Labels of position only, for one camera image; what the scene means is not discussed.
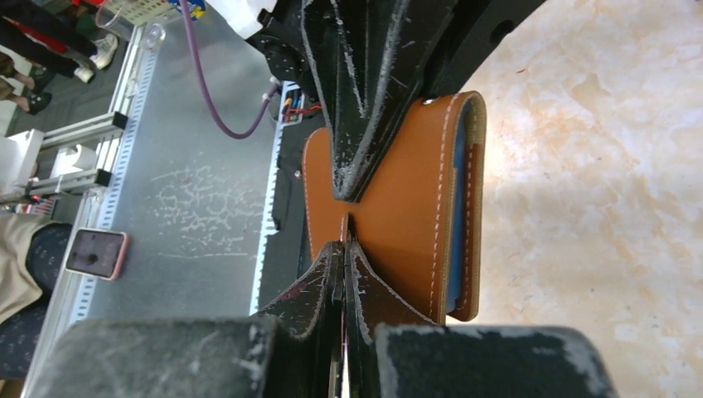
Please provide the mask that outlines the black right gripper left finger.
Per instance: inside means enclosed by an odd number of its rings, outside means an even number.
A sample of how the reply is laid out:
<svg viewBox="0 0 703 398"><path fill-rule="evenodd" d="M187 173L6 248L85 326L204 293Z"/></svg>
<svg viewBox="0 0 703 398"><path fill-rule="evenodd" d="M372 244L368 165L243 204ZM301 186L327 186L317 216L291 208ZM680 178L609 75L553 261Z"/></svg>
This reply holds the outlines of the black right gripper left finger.
<svg viewBox="0 0 703 398"><path fill-rule="evenodd" d="M46 360L36 397L319 397L328 392L332 284L342 245L244 318L93 319Z"/></svg>

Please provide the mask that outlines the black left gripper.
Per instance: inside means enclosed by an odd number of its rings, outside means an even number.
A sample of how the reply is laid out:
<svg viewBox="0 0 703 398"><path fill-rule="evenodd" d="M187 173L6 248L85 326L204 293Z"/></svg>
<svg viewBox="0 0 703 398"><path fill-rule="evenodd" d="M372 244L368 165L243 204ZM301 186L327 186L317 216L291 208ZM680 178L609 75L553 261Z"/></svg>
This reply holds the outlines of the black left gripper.
<svg viewBox="0 0 703 398"><path fill-rule="evenodd" d="M420 98L455 94L544 0L304 1L301 33L332 135L332 194L358 202Z"/></svg>

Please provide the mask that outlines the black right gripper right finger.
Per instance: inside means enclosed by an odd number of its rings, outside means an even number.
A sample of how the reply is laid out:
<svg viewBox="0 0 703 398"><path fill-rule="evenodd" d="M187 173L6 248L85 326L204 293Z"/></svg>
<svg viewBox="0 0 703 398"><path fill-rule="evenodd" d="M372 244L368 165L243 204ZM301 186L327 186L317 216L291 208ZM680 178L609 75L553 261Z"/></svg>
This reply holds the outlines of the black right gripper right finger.
<svg viewBox="0 0 703 398"><path fill-rule="evenodd" d="M356 242L345 248L353 397L615 397L599 351L554 326L443 326L402 299Z"/></svg>

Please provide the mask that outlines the brown leather card holder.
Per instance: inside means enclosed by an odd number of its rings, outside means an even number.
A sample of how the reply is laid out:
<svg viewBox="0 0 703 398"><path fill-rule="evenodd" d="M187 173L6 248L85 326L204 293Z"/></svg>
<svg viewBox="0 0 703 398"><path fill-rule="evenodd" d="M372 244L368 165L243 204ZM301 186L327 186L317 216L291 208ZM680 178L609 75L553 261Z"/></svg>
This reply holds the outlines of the brown leather card holder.
<svg viewBox="0 0 703 398"><path fill-rule="evenodd" d="M303 150L312 255L340 240L349 216L374 272L427 318L478 314L487 111L476 91L415 103L361 200L332 194L332 138Z"/></svg>

